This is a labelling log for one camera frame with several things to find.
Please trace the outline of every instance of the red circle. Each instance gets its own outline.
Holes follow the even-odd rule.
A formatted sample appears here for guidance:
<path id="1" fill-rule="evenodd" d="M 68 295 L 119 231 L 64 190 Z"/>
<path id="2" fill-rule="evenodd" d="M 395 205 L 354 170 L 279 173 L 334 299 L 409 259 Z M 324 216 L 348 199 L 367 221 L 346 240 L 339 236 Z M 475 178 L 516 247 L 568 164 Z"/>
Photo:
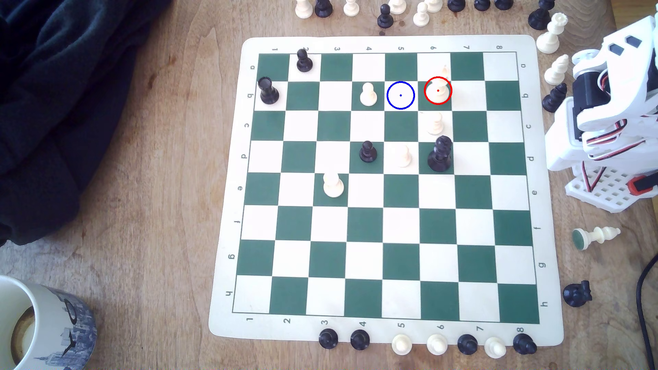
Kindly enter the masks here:
<path id="1" fill-rule="evenodd" d="M 435 79 L 435 78 L 441 78 L 442 80 L 445 80 L 445 81 L 448 83 L 448 86 L 450 86 L 450 94 L 448 95 L 448 98 L 447 98 L 443 103 L 434 103 L 433 101 L 430 100 L 429 97 L 427 97 L 427 85 L 430 83 L 430 81 L 432 81 L 432 80 Z M 452 97 L 452 84 L 451 84 L 450 81 L 448 81 L 448 79 L 445 78 L 445 77 L 435 76 L 435 77 L 432 77 L 432 78 L 430 78 L 429 80 L 427 80 L 427 82 L 425 82 L 425 88 L 423 89 L 422 92 L 425 94 L 425 99 L 427 99 L 427 101 L 429 101 L 430 103 L 432 103 L 432 104 L 434 104 L 434 105 L 445 104 L 445 103 L 447 103 L 447 102 L 450 100 L 450 98 Z"/>

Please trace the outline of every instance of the white mug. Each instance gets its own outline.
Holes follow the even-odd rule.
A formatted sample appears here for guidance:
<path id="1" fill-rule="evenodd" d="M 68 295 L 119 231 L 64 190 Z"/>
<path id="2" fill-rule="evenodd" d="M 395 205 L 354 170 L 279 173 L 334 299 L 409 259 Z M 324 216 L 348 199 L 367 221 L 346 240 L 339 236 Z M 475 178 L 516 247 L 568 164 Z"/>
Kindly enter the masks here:
<path id="1" fill-rule="evenodd" d="M 96 337 L 80 298 L 0 275 L 0 370 L 82 370 Z"/>

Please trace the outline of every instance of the white square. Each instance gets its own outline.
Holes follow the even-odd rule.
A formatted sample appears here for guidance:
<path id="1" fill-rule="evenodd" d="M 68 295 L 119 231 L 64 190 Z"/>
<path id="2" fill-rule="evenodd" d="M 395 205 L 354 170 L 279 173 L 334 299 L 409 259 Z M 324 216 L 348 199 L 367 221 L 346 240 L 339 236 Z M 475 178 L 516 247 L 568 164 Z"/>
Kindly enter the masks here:
<path id="1" fill-rule="evenodd" d="M 344 278 L 309 278 L 306 314 L 342 316 L 345 313 Z"/>
<path id="2" fill-rule="evenodd" d="M 274 242 L 274 277 L 309 277 L 311 242 L 308 240 L 276 240 Z"/>
<path id="3" fill-rule="evenodd" d="M 286 111 L 284 141 L 314 142 L 318 140 L 318 111 Z"/>
<path id="4" fill-rule="evenodd" d="M 487 81 L 517 81 L 516 53 L 484 53 L 484 79 Z"/>
<path id="5" fill-rule="evenodd" d="M 242 215 L 242 239 L 276 239 L 276 205 L 245 205 Z"/>
<path id="6" fill-rule="evenodd" d="M 268 313 L 271 294 L 272 277 L 238 275 L 233 312 Z"/>
<path id="7" fill-rule="evenodd" d="M 418 206 L 431 209 L 454 209 L 455 175 L 420 174 L 418 176 Z"/>
<path id="8" fill-rule="evenodd" d="M 487 134 L 490 143 L 523 143 L 520 111 L 487 111 Z"/>
<path id="9" fill-rule="evenodd" d="M 352 81 L 384 81 L 385 65 L 384 54 L 352 54 Z"/>
<path id="10" fill-rule="evenodd" d="M 510 211 L 527 211 L 528 183 L 524 175 L 494 174 L 492 182 L 492 208 Z"/>
<path id="11" fill-rule="evenodd" d="M 313 61 L 313 68 L 308 72 L 300 72 L 297 69 L 297 54 L 290 54 L 290 64 L 288 66 L 288 81 L 319 81 L 320 68 L 322 66 L 322 54 L 307 54 Z"/>
<path id="12" fill-rule="evenodd" d="M 313 173 L 282 172 L 279 179 L 278 205 L 312 206 L 314 186 Z"/>
<path id="13" fill-rule="evenodd" d="M 348 207 L 382 208 L 384 206 L 384 174 L 351 173 L 347 187 Z"/>
<path id="14" fill-rule="evenodd" d="M 453 143 L 453 167 L 455 174 L 491 174 L 489 143 Z"/>
<path id="15" fill-rule="evenodd" d="M 420 319 L 420 281 L 383 280 L 382 317 Z"/>
<path id="16" fill-rule="evenodd" d="M 349 140 L 383 142 L 384 111 L 352 111 L 349 120 Z"/>
<path id="17" fill-rule="evenodd" d="M 459 281 L 456 244 L 420 245 L 421 281 Z"/>
<path id="18" fill-rule="evenodd" d="M 496 246 L 495 274 L 499 284 L 534 284 L 531 246 Z"/>
<path id="19" fill-rule="evenodd" d="M 462 246 L 495 245 L 494 211 L 492 209 L 455 210 L 457 244 Z"/>
<path id="20" fill-rule="evenodd" d="M 420 211 L 418 208 L 384 208 L 384 243 L 420 243 Z"/>
<path id="21" fill-rule="evenodd" d="M 316 173 L 349 173 L 349 142 L 317 142 Z"/>
<path id="22" fill-rule="evenodd" d="M 313 207 L 311 240 L 314 242 L 346 242 L 347 207 Z"/>
<path id="23" fill-rule="evenodd" d="M 249 172 L 281 172 L 284 143 L 252 141 L 249 150 Z"/>
<path id="24" fill-rule="evenodd" d="M 274 104 L 265 104 L 261 100 L 261 89 L 258 87 L 258 82 L 256 82 L 256 94 L 254 99 L 253 110 L 254 111 L 285 111 L 286 110 L 286 101 L 288 97 L 288 82 L 287 81 L 273 81 L 272 86 L 279 91 L 279 100 Z"/>
<path id="25" fill-rule="evenodd" d="M 453 111 L 486 111 L 487 94 L 484 81 L 451 81 L 450 98 Z"/>
<path id="26" fill-rule="evenodd" d="M 500 321 L 498 284 L 494 282 L 460 282 L 459 320 Z"/>
<path id="27" fill-rule="evenodd" d="M 345 278 L 382 280 L 383 263 L 383 243 L 347 242 Z"/>
<path id="28" fill-rule="evenodd" d="M 321 81 L 318 97 L 319 111 L 351 111 L 351 81 Z"/>

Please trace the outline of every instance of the blue circle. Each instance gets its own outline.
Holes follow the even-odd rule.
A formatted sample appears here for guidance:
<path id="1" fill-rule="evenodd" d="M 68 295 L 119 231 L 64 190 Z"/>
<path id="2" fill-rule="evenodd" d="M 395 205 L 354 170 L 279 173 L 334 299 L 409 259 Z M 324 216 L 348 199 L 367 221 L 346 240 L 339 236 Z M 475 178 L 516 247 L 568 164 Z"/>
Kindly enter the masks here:
<path id="1" fill-rule="evenodd" d="M 388 98 L 388 93 L 391 91 L 391 88 L 392 88 L 393 86 L 395 86 L 396 84 L 405 84 L 405 85 L 409 86 L 409 88 L 411 89 L 411 93 L 413 94 L 413 96 L 412 96 L 412 98 L 411 98 L 411 103 L 409 103 L 409 105 L 406 106 L 406 107 L 404 107 L 404 108 L 398 108 L 398 107 L 396 107 L 395 105 L 391 104 L 391 99 Z M 406 108 L 409 108 L 409 107 L 413 104 L 414 100 L 416 100 L 416 91 L 411 87 L 411 85 L 410 85 L 408 82 L 404 82 L 404 81 L 394 82 L 391 86 L 388 87 L 388 90 L 386 90 L 386 101 L 388 101 L 388 104 L 389 104 L 391 107 L 393 107 L 393 108 L 395 108 L 395 109 L 397 109 L 397 110 L 399 110 L 399 111 L 402 111 L 402 110 L 404 110 L 404 109 L 406 109 Z"/>

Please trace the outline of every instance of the black pawn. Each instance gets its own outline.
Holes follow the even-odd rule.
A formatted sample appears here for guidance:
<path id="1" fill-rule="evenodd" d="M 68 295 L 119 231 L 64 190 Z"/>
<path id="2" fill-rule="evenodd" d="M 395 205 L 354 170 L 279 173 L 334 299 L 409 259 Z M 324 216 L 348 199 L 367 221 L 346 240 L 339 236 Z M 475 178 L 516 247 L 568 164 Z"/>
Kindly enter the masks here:
<path id="1" fill-rule="evenodd" d="M 524 333 L 517 334 L 514 337 L 512 346 L 514 347 L 514 351 L 517 351 L 521 355 L 532 355 L 537 352 L 537 345 L 529 335 Z"/>
<path id="2" fill-rule="evenodd" d="M 370 336 L 365 330 L 355 330 L 349 337 L 349 342 L 357 351 L 363 351 L 370 346 Z"/>
<path id="3" fill-rule="evenodd" d="M 336 347 L 336 345 L 338 345 L 338 334 L 336 334 L 334 329 L 324 329 L 320 332 L 318 341 L 320 342 L 322 348 L 332 350 Z"/>
<path id="4" fill-rule="evenodd" d="M 542 99 L 542 107 L 547 112 L 550 113 L 555 113 L 557 108 L 560 107 L 560 104 L 565 100 L 567 97 L 567 84 L 564 82 L 559 84 L 558 86 L 555 86 L 552 90 L 551 93 L 546 95 Z"/>
<path id="5" fill-rule="evenodd" d="M 377 149 L 372 146 L 371 142 L 365 141 L 359 150 L 359 158 L 365 163 L 370 163 L 377 159 Z"/>
<path id="6" fill-rule="evenodd" d="M 590 282 L 583 280 L 580 284 L 569 284 L 562 291 L 562 298 L 571 307 L 580 307 L 592 300 Z"/>
<path id="7" fill-rule="evenodd" d="M 379 7 L 381 14 L 377 17 L 377 26 L 381 28 L 389 28 L 393 26 L 393 16 L 391 15 L 391 7 L 388 4 L 382 4 Z"/>
<path id="8" fill-rule="evenodd" d="M 457 339 L 457 349 L 465 355 L 472 355 L 478 350 L 478 340 L 473 335 L 464 334 Z"/>
<path id="9" fill-rule="evenodd" d="M 313 61 L 309 58 L 309 55 L 306 54 L 306 50 L 297 50 L 297 59 L 297 69 L 299 69 L 300 72 L 308 72 L 313 68 Z"/>
<path id="10" fill-rule="evenodd" d="M 269 77 L 261 77 L 258 80 L 258 87 L 261 89 L 263 103 L 274 104 L 279 100 L 279 91 L 272 86 L 272 80 Z"/>

